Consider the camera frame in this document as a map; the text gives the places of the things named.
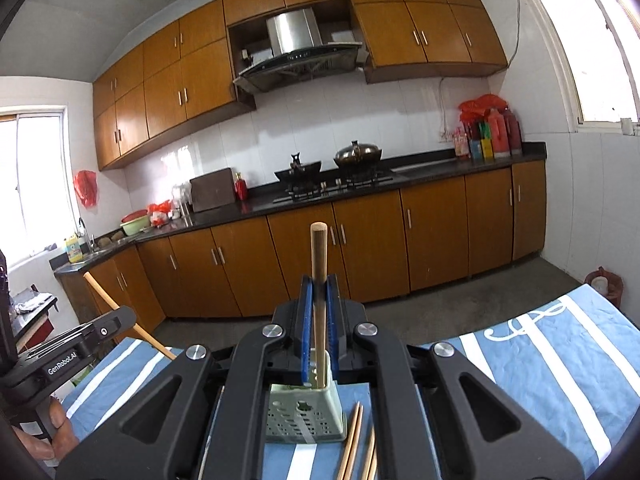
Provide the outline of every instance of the broom handle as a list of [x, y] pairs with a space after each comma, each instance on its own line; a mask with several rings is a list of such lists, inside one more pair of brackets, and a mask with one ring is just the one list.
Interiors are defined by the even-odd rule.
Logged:
[[[95, 278], [89, 273], [86, 272], [84, 274], [84, 278], [87, 280], [89, 285], [91, 285], [94, 290], [100, 295], [100, 297], [111, 307], [113, 310], [118, 310], [120, 305], [113, 301], [113, 298], [109, 296], [106, 291], [100, 286], [100, 283], [95, 281]], [[173, 361], [175, 359], [175, 355], [169, 352], [164, 345], [162, 345], [156, 338], [154, 338], [149, 332], [147, 332], [144, 328], [142, 328], [138, 323], [133, 326], [133, 330], [148, 342], [153, 348], [164, 354], [165, 357], [171, 359]]]
[[326, 387], [326, 243], [324, 222], [311, 224], [311, 275], [314, 280], [314, 339], [318, 388]]

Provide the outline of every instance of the concrete floor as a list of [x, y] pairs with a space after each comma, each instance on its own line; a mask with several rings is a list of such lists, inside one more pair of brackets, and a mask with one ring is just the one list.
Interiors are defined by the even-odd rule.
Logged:
[[[404, 298], [367, 305], [367, 317], [409, 344], [423, 344], [474, 332], [519, 316], [573, 290], [580, 283], [542, 258], [489, 272]], [[268, 318], [167, 320], [154, 332], [164, 345], [211, 349], [231, 346]]]

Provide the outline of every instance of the wall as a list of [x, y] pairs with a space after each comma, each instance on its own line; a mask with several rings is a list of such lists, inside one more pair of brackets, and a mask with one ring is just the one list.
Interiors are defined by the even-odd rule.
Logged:
[[[72, 173], [79, 170], [98, 170], [94, 143], [92, 85], [89, 83], [38, 77], [0, 77], [0, 110], [39, 107], [66, 109], [69, 155]], [[98, 173], [98, 205], [79, 212], [93, 234], [115, 229], [120, 218], [132, 211], [127, 183], [122, 170]], [[34, 283], [38, 290], [58, 297], [60, 313], [52, 312], [56, 333], [78, 324], [62, 287], [53, 276], [49, 259], [56, 253], [41, 254], [9, 272], [12, 293]]]
[[[516, 44], [516, 0], [482, 0], [508, 57]], [[622, 310], [640, 323], [640, 139], [572, 132], [568, 106], [529, 0], [522, 0], [520, 46], [493, 92], [518, 114], [525, 140], [546, 142], [546, 245], [543, 257], [579, 281], [598, 266], [622, 276]]]
[[[320, 78], [256, 96], [257, 110], [181, 139], [125, 169], [133, 208], [170, 197], [171, 186], [225, 167], [240, 171], [250, 187], [276, 181], [292, 153], [302, 162], [334, 168], [335, 152], [352, 140], [373, 142], [383, 156], [449, 148], [441, 142], [439, 78], [367, 85], [360, 71]], [[488, 92], [486, 79], [445, 79], [442, 101], [450, 130], [457, 105]], [[190, 157], [167, 160], [183, 146]]]

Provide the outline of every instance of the blue striped tablecloth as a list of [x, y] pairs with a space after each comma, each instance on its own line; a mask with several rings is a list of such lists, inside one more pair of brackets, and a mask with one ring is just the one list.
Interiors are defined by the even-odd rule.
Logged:
[[[571, 450], [587, 477], [640, 406], [640, 332], [590, 286], [449, 341]], [[78, 437], [91, 433], [168, 362], [145, 342], [120, 343], [63, 402]], [[369, 389], [338, 386], [338, 393], [347, 413], [357, 401], [364, 405], [353, 476], [359, 478], [370, 427]], [[341, 449], [267, 444], [263, 478], [334, 478]]]

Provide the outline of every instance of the human hand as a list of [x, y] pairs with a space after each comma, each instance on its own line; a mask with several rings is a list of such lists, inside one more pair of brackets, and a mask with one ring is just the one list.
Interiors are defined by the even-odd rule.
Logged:
[[53, 397], [51, 398], [49, 416], [51, 417], [53, 426], [58, 429], [51, 443], [14, 428], [15, 434], [20, 439], [22, 445], [36, 460], [52, 460], [54, 458], [62, 460], [79, 444], [78, 438], [74, 435], [71, 421], [66, 418], [65, 409], [59, 400]]

